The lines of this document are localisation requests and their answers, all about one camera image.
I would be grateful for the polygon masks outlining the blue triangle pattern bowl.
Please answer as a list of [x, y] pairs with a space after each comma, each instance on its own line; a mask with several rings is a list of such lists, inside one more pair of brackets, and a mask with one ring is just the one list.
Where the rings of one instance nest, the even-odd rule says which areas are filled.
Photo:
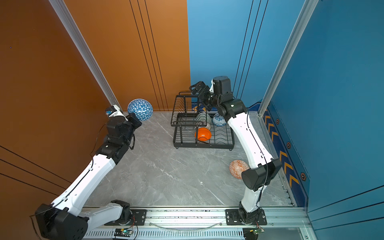
[[129, 114], [134, 113], [143, 122], [153, 115], [154, 109], [147, 100], [135, 99], [128, 104], [127, 111]]

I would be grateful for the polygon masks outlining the blue floral bowl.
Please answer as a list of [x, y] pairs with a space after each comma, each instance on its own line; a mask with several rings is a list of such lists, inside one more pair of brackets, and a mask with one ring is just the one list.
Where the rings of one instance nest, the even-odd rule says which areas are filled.
[[216, 127], [223, 127], [227, 124], [225, 118], [219, 114], [215, 114], [212, 118], [212, 122]]

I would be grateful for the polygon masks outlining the green patterned bowl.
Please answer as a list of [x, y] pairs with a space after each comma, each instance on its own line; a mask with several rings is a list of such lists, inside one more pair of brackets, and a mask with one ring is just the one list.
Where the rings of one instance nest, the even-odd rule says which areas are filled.
[[211, 119], [210, 115], [209, 115], [207, 112], [201, 112], [201, 113], [199, 113], [199, 114], [196, 116], [195, 120], [196, 120], [197, 122], [207, 122], [207, 123], [209, 123], [209, 124], [212, 122], [212, 119]]

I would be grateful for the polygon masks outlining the white lattice bowl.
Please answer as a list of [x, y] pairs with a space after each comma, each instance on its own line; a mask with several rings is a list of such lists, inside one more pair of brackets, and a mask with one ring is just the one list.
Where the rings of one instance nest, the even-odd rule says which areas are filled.
[[205, 126], [206, 129], [210, 130], [211, 129], [211, 125], [210, 123], [206, 122], [206, 126]]

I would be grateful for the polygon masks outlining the orange bowl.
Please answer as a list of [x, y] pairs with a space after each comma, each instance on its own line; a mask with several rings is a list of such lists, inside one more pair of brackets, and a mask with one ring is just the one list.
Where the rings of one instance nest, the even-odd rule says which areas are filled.
[[205, 142], [211, 139], [212, 133], [207, 128], [199, 128], [197, 130], [197, 133], [195, 134], [195, 137], [197, 138], [198, 141]]

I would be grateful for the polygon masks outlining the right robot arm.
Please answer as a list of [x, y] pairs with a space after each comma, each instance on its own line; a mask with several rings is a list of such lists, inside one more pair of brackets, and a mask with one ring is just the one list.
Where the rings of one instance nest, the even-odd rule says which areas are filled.
[[198, 82], [190, 86], [190, 91], [208, 111], [217, 109], [246, 153], [250, 168], [241, 174], [246, 189], [239, 204], [240, 222], [244, 225], [266, 225], [266, 215], [260, 201], [264, 190], [281, 169], [281, 161], [274, 158], [262, 143], [252, 125], [248, 108], [242, 100], [234, 98], [227, 76], [213, 78], [211, 86]]

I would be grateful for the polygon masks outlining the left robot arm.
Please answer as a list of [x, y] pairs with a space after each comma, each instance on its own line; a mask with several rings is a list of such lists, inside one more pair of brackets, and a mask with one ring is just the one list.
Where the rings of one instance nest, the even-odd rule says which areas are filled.
[[102, 179], [125, 153], [135, 146], [135, 130], [142, 123], [134, 113], [124, 116], [107, 111], [108, 134], [91, 162], [76, 180], [51, 204], [42, 204], [34, 213], [33, 227], [48, 240], [81, 240], [87, 232], [109, 222], [126, 225], [132, 221], [130, 204], [114, 200], [107, 205], [84, 212], [83, 207]]

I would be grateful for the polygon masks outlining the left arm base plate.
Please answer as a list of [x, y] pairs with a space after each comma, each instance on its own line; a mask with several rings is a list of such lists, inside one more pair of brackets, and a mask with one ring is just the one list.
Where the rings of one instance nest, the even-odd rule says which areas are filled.
[[119, 219], [105, 224], [105, 226], [143, 226], [146, 221], [146, 209], [123, 210]]

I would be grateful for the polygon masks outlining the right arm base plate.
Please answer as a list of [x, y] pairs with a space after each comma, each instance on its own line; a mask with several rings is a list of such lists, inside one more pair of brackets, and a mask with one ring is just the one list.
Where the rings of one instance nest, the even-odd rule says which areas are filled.
[[267, 217], [265, 211], [262, 208], [259, 208], [251, 213], [247, 213], [243, 209], [227, 209], [226, 221], [228, 226], [237, 226], [237, 225], [259, 225], [266, 226]]

